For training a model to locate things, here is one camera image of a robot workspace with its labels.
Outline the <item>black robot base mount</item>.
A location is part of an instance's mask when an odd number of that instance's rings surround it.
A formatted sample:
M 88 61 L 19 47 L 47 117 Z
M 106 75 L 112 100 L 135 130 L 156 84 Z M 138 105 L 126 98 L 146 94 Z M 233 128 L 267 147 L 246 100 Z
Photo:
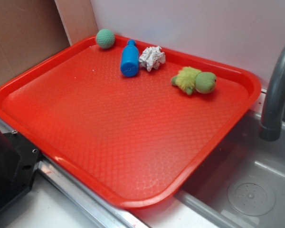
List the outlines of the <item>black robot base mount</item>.
M 0 213 L 31 191 L 40 157 L 22 134 L 0 131 Z

